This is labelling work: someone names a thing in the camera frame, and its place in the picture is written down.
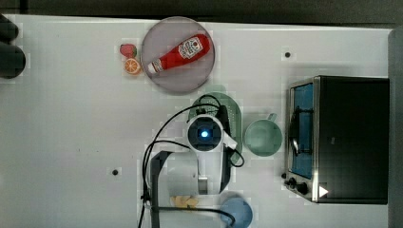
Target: oven window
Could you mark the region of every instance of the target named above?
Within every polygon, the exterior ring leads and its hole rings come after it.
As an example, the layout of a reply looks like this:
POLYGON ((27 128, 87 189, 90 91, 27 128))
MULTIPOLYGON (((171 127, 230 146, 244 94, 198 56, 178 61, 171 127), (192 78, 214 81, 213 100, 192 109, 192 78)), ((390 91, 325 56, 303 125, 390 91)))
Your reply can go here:
POLYGON ((313 108, 314 85, 302 85, 294 88, 294 110, 299 110, 297 155, 293 153, 292 172, 310 179, 313 164, 313 108))

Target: black cable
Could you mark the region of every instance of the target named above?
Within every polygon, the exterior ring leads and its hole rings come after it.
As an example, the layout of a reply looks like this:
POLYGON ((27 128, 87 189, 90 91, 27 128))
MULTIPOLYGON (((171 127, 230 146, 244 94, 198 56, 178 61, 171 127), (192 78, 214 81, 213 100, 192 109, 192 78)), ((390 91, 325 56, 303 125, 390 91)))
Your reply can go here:
MULTIPOLYGON (((167 141, 167 140, 160 140, 160 141, 154 141, 154 142, 152 142, 152 143, 146 148, 145 152, 148 151, 149 148, 150 148, 152 145, 154 145, 155 143, 173 143, 173 144, 176 144, 176 145, 183 146, 183 147, 185 147, 185 148, 189 148, 189 146, 187 146, 187 145, 185 145, 185 144, 182 144, 182 143, 179 143, 179 142, 167 141)), ((145 177, 143 178, 143 184, 144 184, 144 186, 146 186, 145 177)), ((144 203, 148 200, 148 197, 149 197, 149 196, 142 196, 143 207, 142 207, 142 212, 141 212, 141 214, 140 214, 140 222, 139 222, 139 226, 138 226, 139 228, 142 227, 142 224, 143 224, 144 209, 145 209, 145 208, 144 208, 144 203)))
POLYGON ((201 102, 202 102, 202 99, 203 99, 203 98, 206 98, 206 97, 209 97, 209 98, 212 98, 212 99, 216 100, 217 104, 219 104, 219 106, 221 106, 221 103, 219 102, 219 99, 217 99, 215 96, 210 95, 210 94, 204 94, 204 95, 202 95, 202 96, 199 98, 199 103, 201 103, 201 102))
POLYGON ((210 209, 210 208, 180 208, 180 207, 152 207, 154 210, 162 210, 162 211, 205 211, 205 212, 214 212, 218 214, 225 215, 231 219, 230 227, 233 227, 235 224, 235 218, 222 210, 210 209))
POLYGON ((245 164, 245 159, 243 158, 242 154, 241 154, 240 152, 238 152, 237 149, 235 149, 234 151, 235 151, 235 153, 237 153, 237 154, 240 156, 240 158, 242 159, 242 163, 241 163, 241 164, 234 164, 234 163, 231 161, 231 159, 229 159, 229 162, 231 162, 231 164, 232 164, 234 167, 237 167, 237 168, 243 167, 243 165, 245 164))
MULTIPOLYGON (((175 115, 173 115, 171 118, 169 118, 169 119, 163 124, 163 126, 160 128, 160 130, 158 131, 157 135, 154 137, 153 142, 155 142, 155 141, 157 140, 157 138, 160 136, 160 134, 161 134, 161 132, 163 131, 163 129, 164 129, 164 128, 168 125, 168 123, 171 122, 175 117, 181 115, 183 112, 185 112, 185 111, 187 111, 187 110, 189 110, 189 109, 192 109, 192 108, 194 108, 194 107, 199 107, 199 106, 214 106, 216 109, 219 109, 219 107, 216 106, 216 105, 214 105, 214 104, 194 104, 194 105, 191 105, 191 106, 189 106, 189 107, 187 107, 187 108, 185 108, 185 109, 183 109, 183 110, 177 112, 175 115)), ((153 144, 151 145, 151 147, 150 147, 150 149, 149 149, 149 151, 148 151, 148 155, 146 155, 147 158, 146 158, 145 162, 144 162, 144 160, 143 160, 143 165, 144 165, 144 166, 143 166, 143 177, 145 177, 145 169, 146 169, 147 166, 148 166, 148 160, 149 160, 149 157, 150 157, 150 155, 151 155, 152 148, 153 148, 153 144)))
MULTIPOLYGON (((185 144, 182 144, 182 143, 179 143, 179 142, 175 142, 175 141, 168 141, 168 140, 160 140, 160 141, 154 141, 154 142, 152 142, 147 148, 146 148, 146 150, 145 150, 145 152, 147 152, 150 148, 151 148, 151 146, 153 146, 155 143, 173 143, 173 144, 176 144, 176 145, 180 145, 180 146, 182 146, 182 147, 185 147, 185 148, 188 148, 189 149, 189 146, 187 146, 187 145, 185 145, 185 144)), ((145 178, 145 173, 146 173, 146 170, 143 170, 143 178, 145 178)))
MULTIPOLYGON (((142 212, 141 212, 141 215, 140 215, 140 221, 139 221, 139 226, 138 226, 139 228, 141 228, 141 227, 142 227, 142 224, 143 224, 144 205, 145 205, 145 202, 150 199, 149 194, 148 194, 148 189, 147 189, 148 186, 147 186, 147 183, 146 183, 146 180, 145 180, 145 175, 146 175, 146 169, 147 169, 147 166, 148 166, 148 160, 149 160, 149 157, 150 157, 150 155, 151 155, 151 151, 152 151, 153 145, 156 143, 157 138, 160 136, 160 134, 161 134, 161 132, 163 131, 163 129, 164 129, 164 128, 168 125, 168 123, 171 122, 175 117, 181 115, 183 112, 185 112, 185 111, 187 111, 187 110, 189 110, 189 109, 191 109, 191 108, 200 107, 200 106, 214 106, 216 109, 219 109, 219 107, 216 106, 216 105, 214 105, 214 104, 194 104, 194 105, 191 105, 191 106, 189 106, 189 107, 187 107, 187 108, 185 108, 185 109, 179 111, 178 113, 176 113, 175 115, 173 115, 171 118, 169 118, 169 119, 163 124, 163 126, 162 126, 162 127, 160 128, 160 130, 158 131, 157 135, 154 137, 153 142, 152 142, 152 143, 147 147, 147 149, 145 150, 145 152, 144 152, 144 157, 143 157, 143 166, 142 166, 142 169, 143 169, 143 170, 142 170, 142 173, 143 173, 143 195, 142 195, 143 207, 142 207, 142 212)), ((178 142, 170 142, 170 143, 174 143, 174 144, 177 144, 177 145, 183 145, 183 144, 180 144, 180 143, 178 143, 178 142)))
POLYGON ((141 227, 142 227, 143 217, 144 217, 144 209, 145 209, 145 206, 144 206, 144 202, 143 202, 142 213, 140 214, 140 221, 139 221, 139 226, 138 226, 138 228, 141 228, 141 227))

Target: red fruit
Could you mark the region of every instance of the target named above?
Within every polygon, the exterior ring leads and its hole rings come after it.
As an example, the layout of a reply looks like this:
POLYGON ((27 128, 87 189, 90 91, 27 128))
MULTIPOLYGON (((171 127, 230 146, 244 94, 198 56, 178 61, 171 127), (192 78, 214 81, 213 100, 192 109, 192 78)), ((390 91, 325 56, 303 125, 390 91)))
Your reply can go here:
POLYGON ((134 58, 137 55, 137 49, 134 45, 125 44, 121 45, 121 53, 128 59, 134 58))

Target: bottle cap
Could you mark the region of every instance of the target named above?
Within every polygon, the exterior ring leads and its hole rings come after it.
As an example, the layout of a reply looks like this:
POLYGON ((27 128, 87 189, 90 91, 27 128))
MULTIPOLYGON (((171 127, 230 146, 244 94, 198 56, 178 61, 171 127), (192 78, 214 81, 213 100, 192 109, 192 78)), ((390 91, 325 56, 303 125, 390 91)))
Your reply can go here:
POLYGON ((157 73, 157 71, 155 70, 154 66, 152 66, 152 63, 148 64, 148 71, 150 71, 150 73, 155 74, 157 73))

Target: ketchup label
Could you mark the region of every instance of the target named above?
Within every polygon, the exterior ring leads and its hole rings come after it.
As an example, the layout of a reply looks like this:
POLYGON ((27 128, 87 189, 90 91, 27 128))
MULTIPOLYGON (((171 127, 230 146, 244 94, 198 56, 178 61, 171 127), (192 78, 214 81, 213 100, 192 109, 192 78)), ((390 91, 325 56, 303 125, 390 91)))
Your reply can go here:
POLYGON ((179 53, 183 59, 191 59, 202 50, 202 43, 198 37, 192 37, 179 45, 179 53))
POLYGON ((161 65, 161 60, 160 59, 157 59, 157 60, 153 61, 152 66, 154 66, 155 71, 157 71, 157 72, 163 71, 163 66, 161 65))

